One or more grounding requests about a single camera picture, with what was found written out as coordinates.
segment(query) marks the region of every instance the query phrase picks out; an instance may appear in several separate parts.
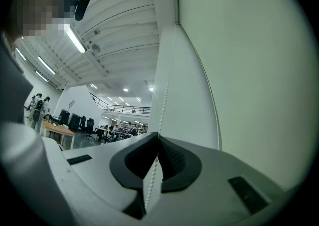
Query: wooden desk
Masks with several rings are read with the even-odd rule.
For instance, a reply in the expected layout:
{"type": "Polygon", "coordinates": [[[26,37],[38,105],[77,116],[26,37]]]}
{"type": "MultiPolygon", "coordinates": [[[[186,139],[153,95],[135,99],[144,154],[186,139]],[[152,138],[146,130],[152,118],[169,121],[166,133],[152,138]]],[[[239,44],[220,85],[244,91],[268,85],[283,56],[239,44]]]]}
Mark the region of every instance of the wooden desk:
{"type": "Polygon", "coordinates": [[[52,131],[52,132],[55,132],[55,133],[58,133],[58,134],[61,134],[62,135],[62,139],[61,139],[61,145],[63,146],[63,141],[64,141],[64,136],[71,136],[72,137],[72,142],[71,142],[71,147],[70,149],[73,149],[73,145],[74,145],[74,138],[75,138],[75,133],[73,133],[72,131],[70,131],[69,129],[66,129],[62,126],[57,126],[55,127],[52,123],[46,121],[46,120],[43,120],[42,121],[42,125],[44,127],[44,137],[46,137],[46,131],[49,130],[49,131],[52,131]]]}

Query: floor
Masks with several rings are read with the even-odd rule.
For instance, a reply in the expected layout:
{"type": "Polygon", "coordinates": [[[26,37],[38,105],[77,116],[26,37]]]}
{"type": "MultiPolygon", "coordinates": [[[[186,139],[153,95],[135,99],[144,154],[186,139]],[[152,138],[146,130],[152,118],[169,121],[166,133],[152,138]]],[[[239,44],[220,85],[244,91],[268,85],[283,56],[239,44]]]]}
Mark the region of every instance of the floor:
{"type": "MultiPolygon", "coordinates": [[[[29,121],[28,116],[29,116],[29,111],[24,110],[24,123],[25,125],[31,127],[32,123],[31,121],[29,121]]],[[[73,149],[101,145],[101,142],[98,142],[98,138],[96,137],[97,136],[96,134],[92,134],[92,136],[95,138],[95,140],[93,140],[92,138],[88,139],[87,137],[83,137],[87,135],[86,133],[82,133],[82,132],[74,132],[74,133],[75,133],[75,138],[74,138],[73,149]]],[[[57,133],[51,133],[51,136],[50,136],[50,133],[48,132],[46,134],[46,137],[50,137],[54,139],[58,144],[61,144],[60,135],[57,133]]],[[[72,141],[72,137],[64,136],[63,147],[66,150],[70,149],[71,141],[72,141]]]]}

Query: balcony railing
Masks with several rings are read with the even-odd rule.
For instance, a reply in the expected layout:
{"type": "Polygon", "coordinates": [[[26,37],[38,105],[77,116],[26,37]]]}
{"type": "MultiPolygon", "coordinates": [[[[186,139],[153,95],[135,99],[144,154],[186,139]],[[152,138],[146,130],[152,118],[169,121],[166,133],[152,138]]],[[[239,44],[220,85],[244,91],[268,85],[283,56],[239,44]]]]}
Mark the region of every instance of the balcony railing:
{"type": "Polygon", "coordinates": [[[121,106],[121,105],[109,105],[103,100],[99,99],[94,94],[90,93],[95,104],[106,111],[114,111],[121,113],[139,113],[150,115],[151,108],[150,107],[133,107],[133,106],[121,106]]]}

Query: ceiling light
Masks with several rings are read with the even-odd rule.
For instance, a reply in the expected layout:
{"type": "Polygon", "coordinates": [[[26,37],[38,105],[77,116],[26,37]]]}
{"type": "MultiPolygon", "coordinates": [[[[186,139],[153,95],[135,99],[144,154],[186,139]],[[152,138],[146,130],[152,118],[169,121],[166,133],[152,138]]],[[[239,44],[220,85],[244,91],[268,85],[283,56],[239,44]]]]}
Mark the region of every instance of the ceiling light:
{"type": "Polygon", "coordinates": [[[55,75],[55,72],[44,62],[44,60],[41,59],[41,57],[39,56],[38,59],[40,60],[40,62],[43,63],[44,66],[47,67],[48,70],[50,70],[52,72],[53,75],[55,75]]]}
{"type": "Polygon", "coordinates": [[[21,57],[26,61],[26,58],[23,56],[23,54],[20,52],[20,50],[18,48],[16,48],[16,50],[18,51],[18,53],[21,55],[21,57]]]}
{"type": "Polygon", "coordinates": [[[73,42],[73,44],[76,46],[76,48],[78,48],[78,50],[80,51],[80,53],[84,53],[85,49],[82,46],[82,44],[80,43],[80,41],[76,38],[76,36],[74,35],[73,31],[70,28],[69,24],[65,24],[64,25],[64,30],[66,32],[66,34],[69,36],[69,38],[71,39],[71,41],[73,42]]]}
{"type": "Polygon", "coordinates": [[[46,80],[39,72],[36,71],[36,73],[37,73],[44,81],[46,81],[46,82],[48,81],[48,80],[46,80]]]}

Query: desk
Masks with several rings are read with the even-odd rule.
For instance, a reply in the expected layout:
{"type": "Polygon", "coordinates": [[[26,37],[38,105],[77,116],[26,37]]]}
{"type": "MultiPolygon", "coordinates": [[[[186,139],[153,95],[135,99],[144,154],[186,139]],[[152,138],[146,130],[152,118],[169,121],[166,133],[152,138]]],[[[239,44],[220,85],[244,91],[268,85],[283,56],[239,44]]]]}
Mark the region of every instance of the desk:
{"type": "Polygon", "coordinates": [[[73,145],[74,145],[74,138],[75,138],[75,133],[73,133],[72,131],[70,131],[69,129],[66,129],[64,127],[61,126],[57,126],[55,127],[52,123],[46,121],[46,120],[42,120],[42,126],[44,127],[44,137],[46,137],[46,131],[52,131],[58,134],[62,135],[62,139],[61,139],[61,145],[63,146],[63,141],[64,141],[64,136],[71,136],[72,137],[72,142],[71,142],[71,147],[70,149],[73,149],[73,145]]]}

